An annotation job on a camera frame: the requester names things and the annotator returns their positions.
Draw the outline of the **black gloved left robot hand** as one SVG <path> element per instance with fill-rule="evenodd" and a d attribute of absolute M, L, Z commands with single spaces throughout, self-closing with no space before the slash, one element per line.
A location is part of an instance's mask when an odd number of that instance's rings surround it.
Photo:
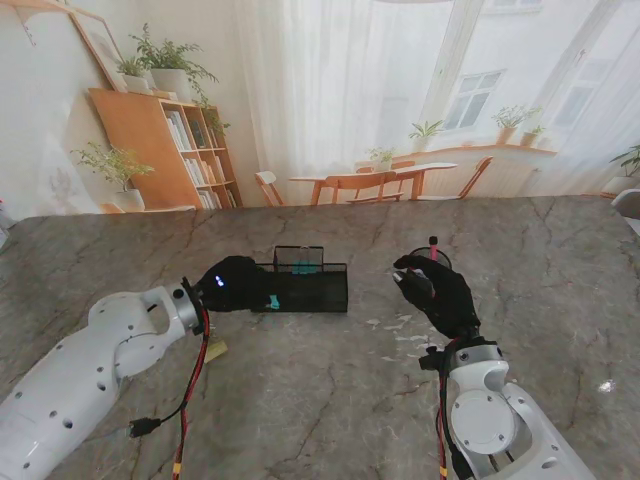
<path fill-rule="evenodd" d="M 259 310 L 271 303 L 269 275 L 252 258 L 228 256 L 196 283 L 204 307 L 212 312 Z"/>

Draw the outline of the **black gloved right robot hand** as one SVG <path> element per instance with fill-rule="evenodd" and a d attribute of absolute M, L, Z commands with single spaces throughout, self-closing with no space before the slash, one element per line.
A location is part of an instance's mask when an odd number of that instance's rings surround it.
<path fill-rule="evenodd" d="M 404 255 L 393 266 L 394 281 L 404 298 L 422 311 L 438 332 L 449 339 L 479 335 L 481 323 L 461 274 L 417 255 Z"/>

